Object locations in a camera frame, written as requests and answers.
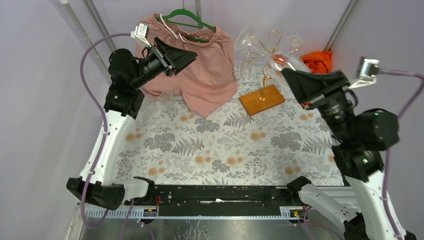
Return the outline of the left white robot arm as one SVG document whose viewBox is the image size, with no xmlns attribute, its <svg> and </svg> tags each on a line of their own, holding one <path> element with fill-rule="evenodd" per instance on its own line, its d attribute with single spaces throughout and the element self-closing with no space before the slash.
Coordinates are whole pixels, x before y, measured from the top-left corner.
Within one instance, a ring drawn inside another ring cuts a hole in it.
<svg viewBox="0 0 424 240">
<path fill-rule="evenodd" d="M 147 43 L 148 55 L 134 56 L 119 48 L 109 56 L 111 78 L 104 105 L 99 105 L 102 124 L 91 155 L 78 177 L 71 177 L 66 188 L 83 204 L 88 203 L 110 211 L 122 203 L 137 199 L 148 206 L 155 200 L 154 182 L 144 177 L 114 181 L 114 168 L 119 152 L 135 122 L 145 98 L 141 87 L 160 74 L 179 74 L 197 58 L 197 53 L 173 47 L 154 38 Z"/>
</svg>

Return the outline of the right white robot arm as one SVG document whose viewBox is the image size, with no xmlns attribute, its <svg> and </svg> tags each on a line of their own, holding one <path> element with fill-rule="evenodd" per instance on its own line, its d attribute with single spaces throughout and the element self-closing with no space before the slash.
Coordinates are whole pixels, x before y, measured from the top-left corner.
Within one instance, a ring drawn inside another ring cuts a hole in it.
<svg viewBox="0 0 424 240">
<path fill-rule="evenodd" d="M 385 177 L 389 162 L 380 153 L 399 141 L 396 114 L 382 108 L 354 114 L 357 99 L 349 101 L 350 83 L 341 71 L 326 74 L 284 68 L 281 71 L 294 97 L 305 110 L 317 109 L 338 145 L 334 160 L 349 183 L 359 206 L 350 209 L 301 176 L 287 185 L 287 201 L 302 203 L 330 220 L 346 240 L 414 240 L 394 213 Z"/>
</svg>

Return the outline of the ribbed clear wine glass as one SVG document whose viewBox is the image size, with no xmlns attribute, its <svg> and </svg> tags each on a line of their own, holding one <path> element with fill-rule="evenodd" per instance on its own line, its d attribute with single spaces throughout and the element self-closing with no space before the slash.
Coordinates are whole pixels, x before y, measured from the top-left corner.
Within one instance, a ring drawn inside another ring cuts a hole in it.
<svg viewBox="0 0 424 240">
<path fill-rule="evenodd" d="M 141 108 L 145 112 L 153 113 L 157 110 L 157 104 L 154 97 L 151 94 L 145 94 L 142 101 Z"/>
</svg>

